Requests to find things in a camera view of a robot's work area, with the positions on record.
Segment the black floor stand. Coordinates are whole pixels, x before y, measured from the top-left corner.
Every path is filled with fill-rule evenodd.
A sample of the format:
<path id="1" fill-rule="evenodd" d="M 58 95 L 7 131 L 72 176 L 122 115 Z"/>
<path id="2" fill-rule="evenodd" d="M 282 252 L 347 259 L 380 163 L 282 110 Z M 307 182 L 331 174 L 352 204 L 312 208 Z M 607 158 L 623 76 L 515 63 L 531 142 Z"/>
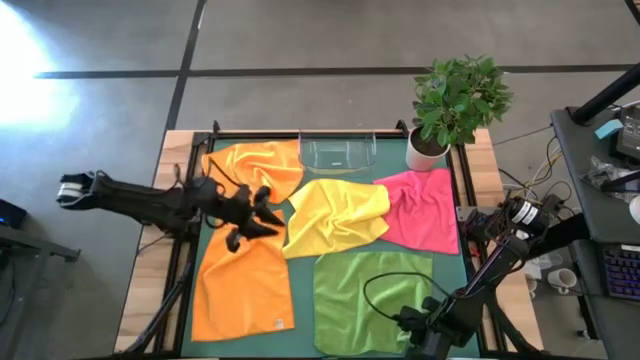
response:
<path id="1" fill-rule="evenodd" d="M 22 284 L 16 283 L 8 316 L 0 326 L 0 360 L 12 360 L 24 328 L 27 311 L 32 305 L 37 282 L 44 274 L 49 257 L 56 255 L 66 262 L 76 262 L 81 251 L 41 240 L 24 231 L 5 226 L 0 226 L 0 244 L 11 246 L 13 253 L 21 251 L 27 257 L 33 258 L 33 265 L 23 276 Z"/>

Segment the black device with blue light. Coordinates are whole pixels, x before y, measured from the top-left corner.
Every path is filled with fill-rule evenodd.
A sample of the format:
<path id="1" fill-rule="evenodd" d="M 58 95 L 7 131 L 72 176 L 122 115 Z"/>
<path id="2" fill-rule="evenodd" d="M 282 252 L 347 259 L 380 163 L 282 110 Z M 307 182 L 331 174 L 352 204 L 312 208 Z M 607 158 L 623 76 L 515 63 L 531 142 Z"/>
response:
<path id="1" fill-rule="evenodd" d="M 27 212 L 8 201 L 0 199 L 0 225 L 13 229 L 21 229 Z"/>

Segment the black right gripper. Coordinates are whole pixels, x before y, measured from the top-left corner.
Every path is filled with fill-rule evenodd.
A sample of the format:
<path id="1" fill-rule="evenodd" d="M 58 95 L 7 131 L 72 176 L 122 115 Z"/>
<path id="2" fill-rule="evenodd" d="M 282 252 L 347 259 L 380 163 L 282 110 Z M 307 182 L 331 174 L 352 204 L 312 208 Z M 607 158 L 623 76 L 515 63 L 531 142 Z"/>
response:
<path id="1" fill-rule="evenodd" d="M 409 345 L 405 360 L 446 360 L 453 345 L 451 314 L 441 302 L 437 311 L 429 313 L 403 306 L 394 321 L 399 328 L 409 333 Z"/>

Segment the black slanted pole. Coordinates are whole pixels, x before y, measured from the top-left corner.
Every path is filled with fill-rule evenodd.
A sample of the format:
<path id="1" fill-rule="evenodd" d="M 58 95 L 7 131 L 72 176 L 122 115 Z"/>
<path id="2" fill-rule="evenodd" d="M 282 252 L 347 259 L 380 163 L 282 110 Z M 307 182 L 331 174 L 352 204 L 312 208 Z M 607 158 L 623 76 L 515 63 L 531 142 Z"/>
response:
<path id="1" fill-rule="evenodd" d="M 571 113 L 574 123 L 585 126 L 608 106 L 640 85 L 640 62 L 631 67 L 596 96 Z"/>

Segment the yellow microfiber towel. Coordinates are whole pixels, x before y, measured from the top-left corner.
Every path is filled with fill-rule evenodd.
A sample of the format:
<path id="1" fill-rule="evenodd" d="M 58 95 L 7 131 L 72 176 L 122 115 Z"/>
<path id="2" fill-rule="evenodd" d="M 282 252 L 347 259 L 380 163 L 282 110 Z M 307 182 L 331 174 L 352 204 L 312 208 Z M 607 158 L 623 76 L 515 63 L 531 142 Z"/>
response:
<path id="1" fill-rule="evenodd" d="M 376 241 L 388 229 L 386 187 L 314 179 L 289 197 L 287 259 L 343 252 Z"/>

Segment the black box device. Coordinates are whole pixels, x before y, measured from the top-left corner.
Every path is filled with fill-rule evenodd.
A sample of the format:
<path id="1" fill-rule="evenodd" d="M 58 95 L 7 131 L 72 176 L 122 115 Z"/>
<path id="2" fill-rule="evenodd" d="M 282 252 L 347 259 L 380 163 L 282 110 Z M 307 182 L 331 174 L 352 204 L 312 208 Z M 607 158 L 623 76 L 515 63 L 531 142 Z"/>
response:
<path id="1" fill-rule="evenodd" d="M 617 133 L 616 151 L 640 161 L 640 108 L 621 110 L 619 121 L 622 128 Z"/>

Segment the black backlit keyboard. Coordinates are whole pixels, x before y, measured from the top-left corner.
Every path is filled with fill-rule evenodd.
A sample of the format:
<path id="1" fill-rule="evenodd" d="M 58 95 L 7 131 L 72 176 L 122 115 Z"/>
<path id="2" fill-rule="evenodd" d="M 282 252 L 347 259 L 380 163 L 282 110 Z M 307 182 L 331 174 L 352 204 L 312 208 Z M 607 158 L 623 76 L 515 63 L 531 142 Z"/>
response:
<path id="1" fill-rule="evenodd" d="M 640 246 L 603 246 L 601 261 L 608 295 L 640 302 Z"/>

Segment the teal sticky note pad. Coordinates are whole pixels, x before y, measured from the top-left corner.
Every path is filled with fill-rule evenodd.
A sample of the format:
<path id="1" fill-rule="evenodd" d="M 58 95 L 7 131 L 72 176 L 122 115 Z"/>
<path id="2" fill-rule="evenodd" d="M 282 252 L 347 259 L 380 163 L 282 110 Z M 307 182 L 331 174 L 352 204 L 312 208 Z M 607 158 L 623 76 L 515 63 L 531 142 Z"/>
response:
<path id="1" fill-rule="evenodd" d="M 619 119 L 611 119 L 601 125 L 595 132 L 595 136 L 602 140 L 615 134 L 623 128 L 623 124 Z"/>

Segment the black desk crossbar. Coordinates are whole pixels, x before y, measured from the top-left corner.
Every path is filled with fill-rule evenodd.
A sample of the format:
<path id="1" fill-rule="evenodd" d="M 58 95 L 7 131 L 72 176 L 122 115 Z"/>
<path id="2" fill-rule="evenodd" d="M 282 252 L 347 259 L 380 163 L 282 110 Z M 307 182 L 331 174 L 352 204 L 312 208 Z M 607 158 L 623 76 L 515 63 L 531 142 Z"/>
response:
<path id="1" fill-rule="evenodd" d="M 534 241 L 529 248 L 527 259 L 537 258 L 566 247 L 575 240 L 589 240 L 590 238 L 591 234 L 584 215 L 577 214 L 551 226 L 544 236 Z"/>

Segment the white plant pot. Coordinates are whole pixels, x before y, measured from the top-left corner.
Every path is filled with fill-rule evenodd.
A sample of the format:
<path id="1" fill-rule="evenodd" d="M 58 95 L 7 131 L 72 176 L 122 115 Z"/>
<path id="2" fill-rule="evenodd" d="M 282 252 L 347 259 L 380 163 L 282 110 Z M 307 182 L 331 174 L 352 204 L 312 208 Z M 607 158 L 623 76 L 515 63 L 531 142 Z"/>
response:
<path id="1" fill-rule="evenodd" d="M 425 141 L 420 133 L 418 127 L 409 132 L 405 160 L 410 170 L 426 172 L 449 153 L 451 146 L 442 147 L 434 139 Z"/>

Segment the orange microfiber towel with label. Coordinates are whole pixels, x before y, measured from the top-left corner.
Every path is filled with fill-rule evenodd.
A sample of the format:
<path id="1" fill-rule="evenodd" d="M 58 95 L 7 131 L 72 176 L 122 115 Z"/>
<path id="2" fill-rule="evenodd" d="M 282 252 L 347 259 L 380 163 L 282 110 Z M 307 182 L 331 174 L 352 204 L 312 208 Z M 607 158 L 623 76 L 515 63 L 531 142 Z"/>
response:
<path id="1" fill-rule="evenodd" d="M 253 240 L 237 251 L 225 238 L 233 226 L 215 230 L 196 277 L 191 340 L 215 342 L 295 327 L 289 269 L 282 248 L 286 229 Z"/>

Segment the pink microfiber towel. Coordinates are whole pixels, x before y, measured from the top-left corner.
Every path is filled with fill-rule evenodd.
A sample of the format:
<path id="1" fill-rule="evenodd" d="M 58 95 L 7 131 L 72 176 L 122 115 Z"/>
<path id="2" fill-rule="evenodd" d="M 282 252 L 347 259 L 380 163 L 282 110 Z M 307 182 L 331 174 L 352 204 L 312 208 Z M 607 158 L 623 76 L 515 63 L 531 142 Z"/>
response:
<path id="1" fill-rule="evenodd" d="M 457 217 L 450 171 L 405 171 L 374 181 L 389 195 L 390 210 L 383 216 L 389 226 L 381 236 L 412 250 L 446 255 L 459 253 Z"/>

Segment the green leafy plant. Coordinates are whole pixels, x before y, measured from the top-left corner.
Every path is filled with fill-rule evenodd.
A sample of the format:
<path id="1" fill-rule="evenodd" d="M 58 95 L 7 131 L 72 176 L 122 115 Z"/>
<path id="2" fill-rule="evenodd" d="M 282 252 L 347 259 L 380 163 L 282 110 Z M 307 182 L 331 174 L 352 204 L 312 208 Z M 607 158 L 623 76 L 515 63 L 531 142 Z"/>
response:
<path id="1" fill-rule="evenodd" d="M 503 71 L 486 55 L 436 59 L 414 82 L 414 124 L 422 141 L 440 147 L 473 144 L 475 130 L 500 121 L 513 99 Z"/>

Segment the black side desk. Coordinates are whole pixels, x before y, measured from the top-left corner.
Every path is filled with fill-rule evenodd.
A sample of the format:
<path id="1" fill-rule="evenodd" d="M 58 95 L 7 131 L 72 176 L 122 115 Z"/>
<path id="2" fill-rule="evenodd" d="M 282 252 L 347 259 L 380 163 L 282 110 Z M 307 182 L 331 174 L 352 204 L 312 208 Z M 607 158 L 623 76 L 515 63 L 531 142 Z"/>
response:
<path id="1" fill-rule="evenodd" d="M 565 109 L 552 111 L 550 118 L 590 233 L 588 239 L 573 242 L 569 251 L 582 275 L 596 332 L 609 360 L 640 360 L 640 301 L 609 297 L 599 263 L 601 245 L 640 246 L 640 224 L 626 202 L 580 179 L 590 170 L 593 156 L 609 160 L 608 146 L 594 134 L 609 115 L 601 113 L 589 126 L 574 123 Z"/>

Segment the green microfiber towel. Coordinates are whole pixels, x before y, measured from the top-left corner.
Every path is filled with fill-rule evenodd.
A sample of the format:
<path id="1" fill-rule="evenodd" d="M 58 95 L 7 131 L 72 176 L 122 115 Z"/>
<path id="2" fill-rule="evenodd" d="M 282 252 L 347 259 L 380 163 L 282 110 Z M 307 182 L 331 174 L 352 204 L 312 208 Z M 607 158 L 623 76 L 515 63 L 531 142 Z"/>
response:
<path id="1" fill-rule="evenodd" d="M 432 293 L 430 255 L 327 254 L 313 268 L 314 345 L 327 355 L 400 354 L 408 334 L 391 317 Z"/>

